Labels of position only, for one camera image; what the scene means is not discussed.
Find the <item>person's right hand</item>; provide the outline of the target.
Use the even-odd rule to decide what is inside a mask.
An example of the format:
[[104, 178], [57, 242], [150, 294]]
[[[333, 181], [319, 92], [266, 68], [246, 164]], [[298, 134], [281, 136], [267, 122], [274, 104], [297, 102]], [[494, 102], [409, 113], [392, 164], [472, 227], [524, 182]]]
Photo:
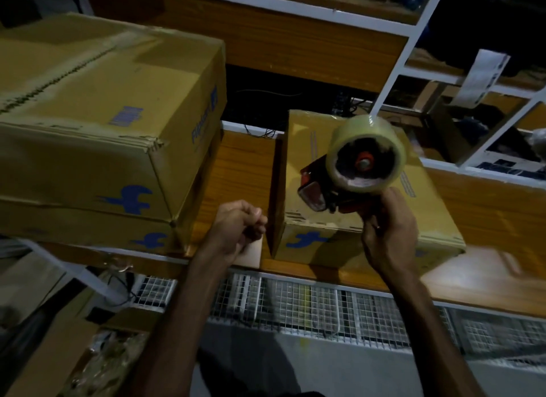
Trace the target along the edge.
[[379, 195], [386, 219], [384, 234], [376, 243], [362, 242], [365, 256], [384, 282], [418, 279], [416, 219], [397, 188], [385, 188]]

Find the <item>flat brown cardboard sheets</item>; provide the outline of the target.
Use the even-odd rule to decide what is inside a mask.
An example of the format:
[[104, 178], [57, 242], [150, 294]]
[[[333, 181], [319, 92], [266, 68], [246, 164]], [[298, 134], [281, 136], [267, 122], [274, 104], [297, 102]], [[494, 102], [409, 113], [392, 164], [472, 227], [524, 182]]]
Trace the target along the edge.
[[133, 307], [127, 278], [87, 271], [121, 295], [112, 303], [77, 278], [0, 338], [0, 397], [113, 397], [157, 316]]

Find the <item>person's right forearm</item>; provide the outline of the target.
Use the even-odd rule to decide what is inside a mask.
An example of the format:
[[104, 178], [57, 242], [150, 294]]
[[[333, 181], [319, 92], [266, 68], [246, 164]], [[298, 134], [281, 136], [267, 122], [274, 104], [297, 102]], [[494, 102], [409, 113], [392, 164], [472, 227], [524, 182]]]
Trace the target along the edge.
[[424, 397], [487, 397], [454, 345], [419, 276], [383, 260], [377, 272], [391, 291], [405, 324]]

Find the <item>person's left hand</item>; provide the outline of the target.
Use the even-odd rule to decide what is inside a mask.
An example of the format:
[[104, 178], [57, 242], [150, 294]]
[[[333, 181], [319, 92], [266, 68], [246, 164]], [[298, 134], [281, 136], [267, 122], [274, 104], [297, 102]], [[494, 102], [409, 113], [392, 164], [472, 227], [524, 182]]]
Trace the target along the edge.
[[233, 202], [219, 206], [215, 220], [202, 243], [202, 247], [212, 258], [222, 259], [227, 266], [232, 265], [241, 251], [251, 244], [237, 244], [235, 241]]

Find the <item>red tape dispenser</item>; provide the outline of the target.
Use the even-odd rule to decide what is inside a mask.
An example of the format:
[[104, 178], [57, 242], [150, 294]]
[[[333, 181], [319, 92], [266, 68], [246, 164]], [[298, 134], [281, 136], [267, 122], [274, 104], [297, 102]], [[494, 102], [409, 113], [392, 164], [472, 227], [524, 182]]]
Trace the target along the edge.
[[326, 169], [326, 155], [311, 162], [300, 173], [298, 196], [314, 212], [357, 213], [366, 220], [382, 211], [380, 195], [354, 193], [334, 184]]

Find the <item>white metal shelf frame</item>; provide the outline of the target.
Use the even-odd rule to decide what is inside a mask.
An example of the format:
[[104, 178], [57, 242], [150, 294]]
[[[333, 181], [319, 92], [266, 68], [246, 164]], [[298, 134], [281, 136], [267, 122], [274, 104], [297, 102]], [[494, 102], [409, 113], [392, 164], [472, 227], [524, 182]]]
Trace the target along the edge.
[[417, 62], [426, 51], [434, 62], [469, 69], [470, 52], [505, 52], [517, 75], [546, 71], [546, 0], [540, 19], [520, 10], [489, 14], [483, 2], [427, 0], [418, 14], [403, 17], [389, 5], [367, 0], [193, 0], [218, 4], [195, 21], [227, 42], [229, 64], [382, 93], [397, 76], [438, 81], [444, 69]]

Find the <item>open cardboard box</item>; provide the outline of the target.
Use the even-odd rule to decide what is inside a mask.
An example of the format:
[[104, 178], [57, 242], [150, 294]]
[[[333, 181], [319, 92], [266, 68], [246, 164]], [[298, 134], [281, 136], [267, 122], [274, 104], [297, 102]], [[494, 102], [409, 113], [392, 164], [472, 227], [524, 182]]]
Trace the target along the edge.
[[[483, 103], [473, 109], [452, 106], [452, 98], [444, 94], [448, 85], [434, 81], [429, 83], [431, 85], [434, 90], [422, 109], [423, 121], [431, 130], [444, 159], [461, 165], [470, 157], [472, 150], [477, 149], [496, 131], [498, 125], [508, 119], [510, 112], [504, 113], [494, 105]], [[482, 163], [515, 166], [520, 160], [540, 161], [522, 133], [515, 126], [510, 126], [477, 155], [470, 166]]]

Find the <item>clear packing tape roll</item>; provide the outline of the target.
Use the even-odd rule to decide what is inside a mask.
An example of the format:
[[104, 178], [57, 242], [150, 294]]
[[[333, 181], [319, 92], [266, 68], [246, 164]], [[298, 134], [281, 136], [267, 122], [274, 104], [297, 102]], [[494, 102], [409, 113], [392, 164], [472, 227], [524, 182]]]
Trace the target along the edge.
[[343, 191], [379, 193], [399, 178], [406, 161], [397, 130], [383, 118], [361, 115], [343, 119], [334, 129], [325, 168]]

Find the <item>large cardboard box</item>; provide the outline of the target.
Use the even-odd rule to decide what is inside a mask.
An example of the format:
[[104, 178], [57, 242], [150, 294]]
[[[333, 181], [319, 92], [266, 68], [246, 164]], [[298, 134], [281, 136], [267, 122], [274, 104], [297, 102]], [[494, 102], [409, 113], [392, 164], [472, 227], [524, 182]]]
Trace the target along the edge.
[[0, 234], [185, 253], [221, 142], [225, 48], [72, 13], [0, 30]]

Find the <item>white paper label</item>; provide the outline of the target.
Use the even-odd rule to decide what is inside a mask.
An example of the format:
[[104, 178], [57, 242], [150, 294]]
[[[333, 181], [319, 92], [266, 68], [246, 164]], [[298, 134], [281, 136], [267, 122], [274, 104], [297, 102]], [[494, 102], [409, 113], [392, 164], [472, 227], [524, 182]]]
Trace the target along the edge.
[[459, 91], [449, 106], [474, 109], [495, 86], [510, 55], [488, 49], [480, 49]]

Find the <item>person's left forearm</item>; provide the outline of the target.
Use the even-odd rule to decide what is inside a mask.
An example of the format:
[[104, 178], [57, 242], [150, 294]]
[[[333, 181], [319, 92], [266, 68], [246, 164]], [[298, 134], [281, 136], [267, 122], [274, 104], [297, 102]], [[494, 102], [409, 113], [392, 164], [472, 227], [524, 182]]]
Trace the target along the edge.
[[244, 246], [241, 237], [225, 246], [206, 242], [198, 249], [115, 397], [189, 397], [212, 301]]

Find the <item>small cardboard box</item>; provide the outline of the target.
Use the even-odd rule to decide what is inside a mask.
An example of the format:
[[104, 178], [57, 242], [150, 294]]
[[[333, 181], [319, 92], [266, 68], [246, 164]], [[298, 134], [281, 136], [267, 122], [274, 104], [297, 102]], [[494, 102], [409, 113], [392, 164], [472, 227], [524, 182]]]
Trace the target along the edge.
[[466, 243], [406, 132], [381, 117], [290, 110], [270, 218], [273, 259], [346, 271], [369, 267], [363, 220], [380, 192], [397, 188], [415, 217], [421, 274], [466, 252]]

